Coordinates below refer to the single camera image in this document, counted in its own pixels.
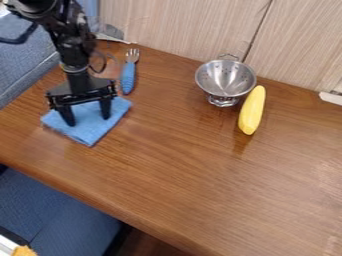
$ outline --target wood grain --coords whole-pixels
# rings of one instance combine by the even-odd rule
[[[196,60],[241,58],[270,0],[102,0],[101,19],[125,39]]]
[[[342,2],[274,1],[247,58],[259,76],[316,91],[342,83]]]
[[[341,255],[342,108],[260,78],[248,137],[240,106],[207,103],[199,62],[139,48],[133,108],[94,148],[39,123],[57,68],[0,112],[0,162],[194,255]]]

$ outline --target floor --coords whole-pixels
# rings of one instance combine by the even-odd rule
[[[191,256],[152,236],[134,229],[118,256]]]

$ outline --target yellow corn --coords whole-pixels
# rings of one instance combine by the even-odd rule
[[[266,99],[265,87],[258,85],[248,95],[239,116],[239,128],[247,135],[252,135],[261,122]]]

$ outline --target wooden table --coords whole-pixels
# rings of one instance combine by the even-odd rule
[[[1,111],[0,162],[194,255],[341,255],[342,108],[259,79],[249,137],[240,105],[207,103],[199,62],[140,48],[134,106],[94,148],[40,125],[57,68]]]

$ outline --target yellow object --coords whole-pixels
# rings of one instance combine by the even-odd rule
[[[37,254],[27,246],[18,246],[14,249],[12,256],[37,256]]]
[[[258,85],[248,95],[239,116],[239,128],[247,135],[258,129],[264,111],[266,99],[265,87]]]

